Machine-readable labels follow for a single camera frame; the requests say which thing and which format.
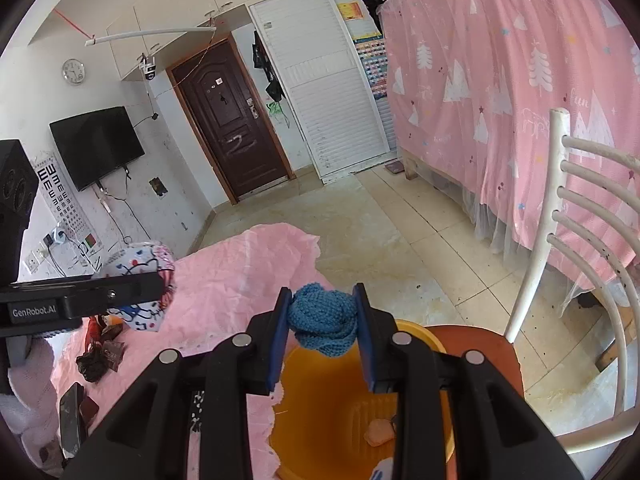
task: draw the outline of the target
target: black tv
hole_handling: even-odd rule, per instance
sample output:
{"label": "black tv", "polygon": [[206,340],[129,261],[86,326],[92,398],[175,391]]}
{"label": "black tv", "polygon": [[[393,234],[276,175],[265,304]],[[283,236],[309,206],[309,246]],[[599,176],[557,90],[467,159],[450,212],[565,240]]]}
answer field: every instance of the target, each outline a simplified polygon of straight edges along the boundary
{"label": "black tv", "polygon": [[124,106],[76,115],[49,126],[78,191],[145,154]]}

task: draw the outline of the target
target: red string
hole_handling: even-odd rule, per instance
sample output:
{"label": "red string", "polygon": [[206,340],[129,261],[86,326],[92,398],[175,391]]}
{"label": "red string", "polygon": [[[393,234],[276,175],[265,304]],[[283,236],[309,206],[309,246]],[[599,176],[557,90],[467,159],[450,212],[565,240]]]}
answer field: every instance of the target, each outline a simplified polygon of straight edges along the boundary
{"label": "red string", "polygon": [[55,7],[53,8],[54,12],[59,15],[63,20],[65,20],[69,25],[71,25],[75,30],[84,34],[89,40],[93,39],[93,36],[89,36],[84,30],[78,27],[74,22],[72,22],[68,17],[66,17],[62,12],[57,10]]}

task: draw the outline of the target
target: black speaker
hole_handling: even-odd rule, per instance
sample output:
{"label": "black speaker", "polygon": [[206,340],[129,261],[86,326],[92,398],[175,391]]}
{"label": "black speaker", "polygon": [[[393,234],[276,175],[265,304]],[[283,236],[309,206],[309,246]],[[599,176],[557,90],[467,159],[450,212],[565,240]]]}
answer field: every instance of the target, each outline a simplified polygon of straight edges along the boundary
{"label": "black speaker", "polygon": [[0,286],[18,279],[22,234],[29,226],[38,177],[19,140],[0,140]]}

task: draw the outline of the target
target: pink blanket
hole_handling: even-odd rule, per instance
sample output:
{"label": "pink blanket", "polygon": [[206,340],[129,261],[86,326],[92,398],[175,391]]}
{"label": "pink blanket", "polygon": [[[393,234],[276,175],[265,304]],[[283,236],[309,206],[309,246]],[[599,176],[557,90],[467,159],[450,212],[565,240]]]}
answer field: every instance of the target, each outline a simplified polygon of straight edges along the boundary
{"label": "pink blanket", "polygon": [[[640,51],[607,0],[388,0],[380,13],[399,145],[475,193],[517,243],[531,248],[538,228],[550,108],[569,109],[572,136],[638,153]],[[640,176],[615,162],[570,158],[637,193]],[[568,187],[638,230],[638,215],[612,194],[572,177]],[[613,229],[563,207],[631,261]],[[558,234],[612,278],[587,242]],[[590,288],[556,250],[549,261]]]}
{"label": "pink blanket", "polygon": [[[310,282],[332,288],[316,271],[320,255],[318,237],[288,224],[258,225],[176,262],[176,293],[159,332],[126,330],[118,341],[126,344],[118,372],[96,384],[78,373],[76,356],[82,354],[84,331],[75,332],[52,375],[58,399],[78,382],[100,406],[95,428],[122,393],[165,348],[182,355],[207,352],[230,335],[246,329],[254,314],[271,310],[282,286],[293,291]],[[268,445],[273,427],[271,397],[249,396],[247,412],[254,478],[271,479],[280,465]],[[190,439],[188,478],[197,479],[199,434]]]}

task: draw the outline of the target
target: orange bucket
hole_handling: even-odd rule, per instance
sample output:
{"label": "orange bucket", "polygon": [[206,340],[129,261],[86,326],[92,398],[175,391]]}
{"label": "orange bucket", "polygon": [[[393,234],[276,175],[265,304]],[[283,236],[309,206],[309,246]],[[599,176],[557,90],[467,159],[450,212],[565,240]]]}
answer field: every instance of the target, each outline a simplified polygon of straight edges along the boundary
{"label": "orange bucket", "polygon": [[[442,343],[427,329],[396,320],[408,332],[444,352]],[[282,402],[274,407],[271,447],[278,454],[282,480],[368,480],[373,468],[394,455],[395,440],[371,447],[364,433],[374,418],[396,414],[396,394],[369,393],[362,377],[360,353],[354,345],[345,355],[326,357],[302,347],[285,359],[280,380]],[[449,400],[440,393],[446,459],[453,453]]]}

